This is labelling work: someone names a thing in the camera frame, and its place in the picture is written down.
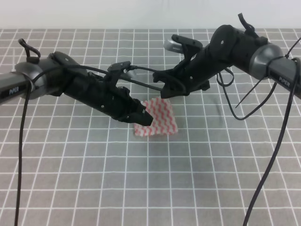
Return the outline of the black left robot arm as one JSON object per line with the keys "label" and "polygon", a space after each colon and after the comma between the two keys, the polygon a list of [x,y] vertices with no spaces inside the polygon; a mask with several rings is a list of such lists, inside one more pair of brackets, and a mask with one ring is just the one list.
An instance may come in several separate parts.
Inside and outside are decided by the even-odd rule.
{"label": "black left robot arm", "polygon": [[131,70],[129,61],[112,64],[107,71],[78,64],[69,55],[56,51],[42,59],[40,52],[19,39],[26,61],[12,72],[0,76],[0,102],[22,97],[36,99],[45,95],[65,94],[114,120],[150,126],[153,117],[126,87],[117,82],[128,80],[123,75]]}

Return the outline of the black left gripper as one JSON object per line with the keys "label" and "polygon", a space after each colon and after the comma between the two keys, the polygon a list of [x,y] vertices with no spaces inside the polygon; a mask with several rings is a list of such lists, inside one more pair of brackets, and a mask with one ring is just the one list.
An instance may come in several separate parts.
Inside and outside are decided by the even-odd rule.
{"label": "black left gripper", "polygon": [[142,126],[150,126],[153,122],[146,107],[130,97],[129,89],[111,87],[97,75],[76,75],[63,93],[120,122]]}

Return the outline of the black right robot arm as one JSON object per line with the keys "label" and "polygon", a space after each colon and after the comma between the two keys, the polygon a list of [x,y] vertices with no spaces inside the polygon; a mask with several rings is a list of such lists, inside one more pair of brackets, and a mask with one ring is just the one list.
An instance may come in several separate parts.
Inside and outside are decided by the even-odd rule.
{"label": "black right robot arm", "polygon": [[301,96],[301,84],[293,87],[296,63],[284,57],[282,49],[267,38],[258,36],[242,14],[239,20],[245,31],[231,25],[220,26],[205,47],[198,40],[172,35],[164,48],[181,53],[184,59],[173,69],[153,74],[153,81],[164,83],[162,98],[187,96],[210,88],[209,80],[228,67],[236,67],[257,80],[272,79],[288,91]]}

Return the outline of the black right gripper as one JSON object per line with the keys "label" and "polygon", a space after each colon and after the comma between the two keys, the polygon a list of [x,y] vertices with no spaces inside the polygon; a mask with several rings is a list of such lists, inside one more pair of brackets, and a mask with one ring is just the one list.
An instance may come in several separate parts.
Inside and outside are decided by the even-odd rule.
{"label": "black right gripper", "polygon": [[153,81],[164,83],[160,92],[162,98],[188,96],[191,92],[210,87],[210,63],[207,47],[197,53],[190,61],[184,59],[172,69],[158,71],[153,74]]}

